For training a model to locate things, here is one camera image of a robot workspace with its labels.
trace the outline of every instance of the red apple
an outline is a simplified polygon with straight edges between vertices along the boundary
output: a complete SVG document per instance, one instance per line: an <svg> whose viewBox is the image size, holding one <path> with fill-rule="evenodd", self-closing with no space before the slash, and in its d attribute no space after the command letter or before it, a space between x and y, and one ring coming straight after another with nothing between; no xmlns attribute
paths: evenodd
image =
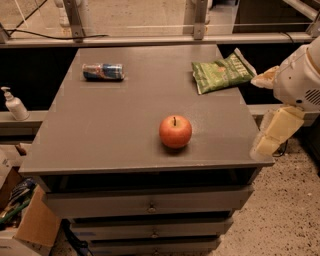
<svg viewBox="0 0 320 256"><path fill-rule="evenodd" d="M188 144L192 135L192 126L188 119L179 115L168 116L162 120L159 136L169 148L182 148Z"/></svg>

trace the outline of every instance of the green snack bag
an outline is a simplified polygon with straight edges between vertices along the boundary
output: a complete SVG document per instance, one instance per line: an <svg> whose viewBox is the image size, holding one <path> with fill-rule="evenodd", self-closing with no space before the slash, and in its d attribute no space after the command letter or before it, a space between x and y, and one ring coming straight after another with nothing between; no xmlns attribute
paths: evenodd
<svg viewBox="0 0 320 256"><path fill-rule="evenodd" d="M199 94L248 82L257 75L239 49L235 49L226 59L212 63L192 62L192 68Z"/></svg>

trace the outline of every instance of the wire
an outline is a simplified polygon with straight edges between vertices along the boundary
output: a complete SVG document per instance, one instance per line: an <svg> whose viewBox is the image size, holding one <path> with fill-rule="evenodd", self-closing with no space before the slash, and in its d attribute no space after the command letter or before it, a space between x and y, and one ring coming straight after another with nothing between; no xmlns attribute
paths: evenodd
<svg viewBox="0 0 320 256"><path fill-rule="evenodd" d="M48 0L43 1L40 5L37 3L37 1L35 1L36 5L37 5L37 8L35 8L29 15L27 15L27 16L25 17L25 19L22 20L22 21L16 26L16 28L20 27L20 26L24 23L24 21L28 20L36 11L38 11L38 10L40 11L40 8L41 8L47 1L48 1Z"/></svg>
<svg viewBox="0 0 320 256"><path fill-rule="evenodd" d="M93 253L88 247L88 243L86 241L80 241L79 238L70 230L70 222L66 219L61 221L62 229L66 235L66 238L72 248L78 253L80 256L93 256Z"/></svg>
<svg viewBox="0 0 320 256"><path fill-rule="evenodd" d="M31 31L27 31L27 30L21 30L21 29L7 29L7 31L8 32L12 32L12 33L14 33L14 32L26 33L26 34L31 34L31 35L35 35L35 36L41 36L41 37L50 38L50 39L57 39L57 40L73 40L73 39L85 39L85 38L95 38L95 37L106 37L106 36L109 36L109 35L90 35L90 36L79 36L79 37L55 37L55 36L48 36L48 35L44 35L44 34L31 32Z"/></svg>
<svg viewBox="0 0 320 256"><path fill-rule="evenodd" d="M288 147L288 140L282 145L284 145L284 148L281 150L282 147L280 146L280 148L278 149L279 154L273 155L273 157L281 157L286 153Z"/></svg>
<svg viewBox="0 0 320 256"><path fill-rule="evenodd" d="M294 44L294 40L293 38L289 35L289 33L287 32L280 32L280 34L286 35L287 37L289 37L289 39L291 40L291 43Z"/></svg>

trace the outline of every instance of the blue can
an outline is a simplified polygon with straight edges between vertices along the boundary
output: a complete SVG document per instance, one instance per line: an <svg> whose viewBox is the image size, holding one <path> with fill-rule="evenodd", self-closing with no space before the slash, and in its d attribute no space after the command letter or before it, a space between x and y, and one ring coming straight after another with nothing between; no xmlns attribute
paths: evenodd
<svg viewBox="0 0 320 256"><path fill-rule="evenodd" d="M88 79L122 80L124 79L122 64L83 64L83 76Z"/></svg>

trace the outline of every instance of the pump bottle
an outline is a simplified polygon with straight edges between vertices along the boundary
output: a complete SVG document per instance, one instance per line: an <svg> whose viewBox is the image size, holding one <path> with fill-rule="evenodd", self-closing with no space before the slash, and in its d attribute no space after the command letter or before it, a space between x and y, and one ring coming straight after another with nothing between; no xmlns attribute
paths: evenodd
<svg viewBox="0 0 320 256"><path fill-rule="evenodd" d="M4 97L6 98L6 106L13 115L13 117L22 121L29 117L29 112L26 107L23 105L21 100L17 97L14 97L11 92L9 92L9 87L1 87L1 90L4 91Z"/></svg>

